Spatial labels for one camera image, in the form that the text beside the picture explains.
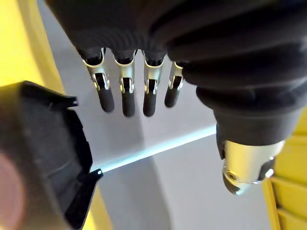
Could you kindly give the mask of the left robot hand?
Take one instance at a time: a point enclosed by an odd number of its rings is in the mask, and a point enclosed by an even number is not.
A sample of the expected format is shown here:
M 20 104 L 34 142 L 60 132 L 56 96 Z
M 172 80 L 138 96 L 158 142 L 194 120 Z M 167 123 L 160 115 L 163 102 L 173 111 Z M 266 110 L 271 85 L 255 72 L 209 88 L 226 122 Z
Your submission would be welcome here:
M 213 110 L 223 180 L 240 196 L 270 177 L 307 103 L 304 0 L 48 0 L 83 56 L 167 54 Z

